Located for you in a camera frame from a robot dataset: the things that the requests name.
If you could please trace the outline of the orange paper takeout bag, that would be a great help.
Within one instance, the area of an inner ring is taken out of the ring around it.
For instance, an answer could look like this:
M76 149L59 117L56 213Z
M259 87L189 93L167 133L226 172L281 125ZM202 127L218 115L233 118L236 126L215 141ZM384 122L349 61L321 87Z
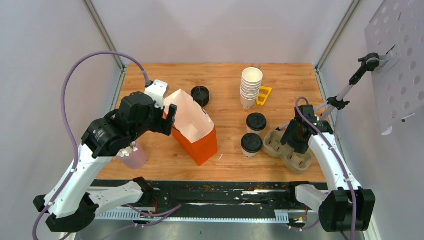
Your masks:
M202 166L218 152L217 129L211 117L191 95L179 89L164 99L164 115L177 106L172 136L193 161Z

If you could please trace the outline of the white paper coffee cup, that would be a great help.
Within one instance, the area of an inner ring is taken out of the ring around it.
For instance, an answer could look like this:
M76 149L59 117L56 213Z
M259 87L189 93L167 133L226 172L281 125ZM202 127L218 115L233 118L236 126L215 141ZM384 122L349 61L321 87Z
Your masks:
M262 133L262 129L260 129L260 130L256 130L256 129L251 129L250 127L246 127L246 132L247 133L253 133L253 134L256 134L256 135L261 135L261 133Z

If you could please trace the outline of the black plastic cup lid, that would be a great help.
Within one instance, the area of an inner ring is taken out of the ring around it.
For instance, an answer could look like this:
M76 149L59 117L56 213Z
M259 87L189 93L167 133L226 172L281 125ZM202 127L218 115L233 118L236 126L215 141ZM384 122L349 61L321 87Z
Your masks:
M252 131L262 131L267 126L267 119L262 113L251 113L246 118L246 126Z

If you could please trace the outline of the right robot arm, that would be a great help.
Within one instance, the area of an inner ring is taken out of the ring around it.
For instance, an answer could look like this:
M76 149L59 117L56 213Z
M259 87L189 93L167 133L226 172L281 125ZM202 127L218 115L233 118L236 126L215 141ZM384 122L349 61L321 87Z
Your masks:
M325 176L328 192L308 182L291 184L285 195L292 209L306 205L318 213L326 232L356 232L369 228L376 197L364 189L349 170L337 147L334 131L326 120L319 120L310 104L297 106L280 143L282 159L295 173L306 170L316 157Z

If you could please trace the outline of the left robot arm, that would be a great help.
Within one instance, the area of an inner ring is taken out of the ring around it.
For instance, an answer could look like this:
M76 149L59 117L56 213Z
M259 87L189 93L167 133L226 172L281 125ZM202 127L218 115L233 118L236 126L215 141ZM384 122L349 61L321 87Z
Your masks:
M143 177L99 193L89 192L89 187L119 151L144 133L169 136L177 109L174 104L160 107L151 96L138 91L124 97L119 108L94 120L82 136L68 173L49 194L33 200L41 214L48 214L45 223L49 230L77 233L97 216L117 207L133 203L149 206L154 190Z

